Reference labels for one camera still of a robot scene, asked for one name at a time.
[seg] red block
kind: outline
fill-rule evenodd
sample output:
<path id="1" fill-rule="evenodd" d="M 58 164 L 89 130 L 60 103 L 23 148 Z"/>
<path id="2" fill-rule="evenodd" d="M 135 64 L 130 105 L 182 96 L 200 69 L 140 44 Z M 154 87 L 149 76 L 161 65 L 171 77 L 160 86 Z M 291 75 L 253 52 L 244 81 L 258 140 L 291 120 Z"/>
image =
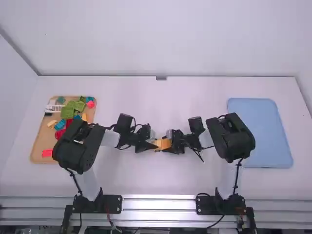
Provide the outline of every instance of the red block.
<path id="1" fill-rule="evenodd" d="M 69 127 L 69 125 L 71 125 L 71 123 L 74 121 L 74 119 L 73 118 L 71 118 L 71 119 L 67 119 L 66 120 L 66 128 L 68 128 Z"/>
<path id="2" fill-rule="evenodd" d="M 66 129 L 58 130 L 54 133 L 54 137 L 56 138 L 56 140 L 59 140 L 65 132 L 66 132 Z"/>
<path id="3" fill-rule="evenodd" d="M 41 156 L 42 156 L 42 157 L 52 157 L 52 149 L 43 150 Z"/>
<path id="4" fill-rule="evenodd" d="M 94 107 L 94 102 L 93 101 L 88 101 L 87 106 L 89 109 L 92 109 Z"/>

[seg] pink block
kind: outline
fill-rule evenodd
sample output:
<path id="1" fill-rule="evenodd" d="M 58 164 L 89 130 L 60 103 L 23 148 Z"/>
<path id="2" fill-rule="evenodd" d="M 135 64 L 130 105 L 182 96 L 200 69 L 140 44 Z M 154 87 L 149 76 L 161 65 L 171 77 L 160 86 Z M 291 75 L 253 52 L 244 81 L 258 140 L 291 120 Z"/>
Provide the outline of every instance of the pink block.
<path id="1" fill-rule="evenodd" d="M 52 149 L 43 150 L 41 156 L 42 156 L 42 157 L 52 157 Z"/>
<path id="2" fill-rule="evenodd" d="M 89 109 L 92 109 L 94 107 L 94 102 L 93 101 L 88 101 L 87 106 Z"/>

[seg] white wall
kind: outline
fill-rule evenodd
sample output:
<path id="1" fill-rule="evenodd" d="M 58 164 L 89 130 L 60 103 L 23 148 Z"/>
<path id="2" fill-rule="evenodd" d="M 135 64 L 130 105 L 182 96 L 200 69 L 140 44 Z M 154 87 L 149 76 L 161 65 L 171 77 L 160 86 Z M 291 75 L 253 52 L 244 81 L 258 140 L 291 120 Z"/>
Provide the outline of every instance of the white wall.
<path id="1" fill-rule="evenodd" d="M 295 75 L 312 110 L 310 0 L 2 0 L 44 75 Z"/>
<path id="2" fill-rule="evenodd" d="M 25 116 L 37 75 L 0 35 L 0 173 Z"/>

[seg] green block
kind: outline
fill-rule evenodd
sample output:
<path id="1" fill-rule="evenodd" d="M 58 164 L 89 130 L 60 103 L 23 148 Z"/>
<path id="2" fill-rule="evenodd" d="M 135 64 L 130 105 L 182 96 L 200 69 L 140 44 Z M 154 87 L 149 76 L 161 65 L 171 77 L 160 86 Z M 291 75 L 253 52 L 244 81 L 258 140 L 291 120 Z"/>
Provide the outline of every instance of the green block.
<path id="1" fill-rule="evenodd" d="M 83 112 L 85 105 L 86 104 L 83 101 L 76 101 L 74 109 L 77 111 Z"/>
<path id="2" fill-rule="evenodd" d="M 72 119 L 74 118 L 74 108 L 64 106 L 62 110 L 60 111 L 60 117 L 63 119 Z"/>
<path id="3" fill-rule="evenodd" d="M 63 104 L 66 101 L 66 99 L 63 96 L 58 97 L 57 102 L 60 104 Z"/>
<path id="4" fill-rule="evenodd" d="M 83 101 L 84 103 L 86 103 L 86 97 L 84 97 L 84 96 L 80 96 L 79 101 Z"/>
<path id="5" fill-rule="evenodd" d="M 75 104 L 76 104 L 75 101 L 69 101 L 69 102 L 67 103 L 66 107 L 72 107 L 72 108 L 74 108 L 74 107 L 75 107 Z"/>

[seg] white tabletop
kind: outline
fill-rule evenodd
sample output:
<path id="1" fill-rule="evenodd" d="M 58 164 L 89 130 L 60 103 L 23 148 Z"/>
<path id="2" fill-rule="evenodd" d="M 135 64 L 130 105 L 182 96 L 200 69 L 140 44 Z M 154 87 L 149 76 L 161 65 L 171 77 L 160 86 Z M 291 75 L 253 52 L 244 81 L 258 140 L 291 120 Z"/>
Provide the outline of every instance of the white tabletop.
<path id="1" fill-rule="evenodd" d="M 61 167 L 33 164 L 29 155 L 44 105 L 54 95 L 94 96 L 95 122 L 109 126 L 120 113 L 149 123 L 162 137 L 169 128 L 188 132 L 188 118 L 203 120 L 227 113 L 234 97 L 271 98 L 278 106 L 294 159 L 290 169 L 242 172 L 241 194 L 254 198 L 311 198 L 312 119 L 294 78 L 284 77 L 40 77 L 0 179 L 0 195 L 72 196 L 73 182 Z M 94 164 L 105 193 L 195 195 L 213 193 L 220 178 L 221 159 L 214 148 L 203 151 L 205 163 L 191 151 L 184 155 L 135 154 L 101 147 Z"/>

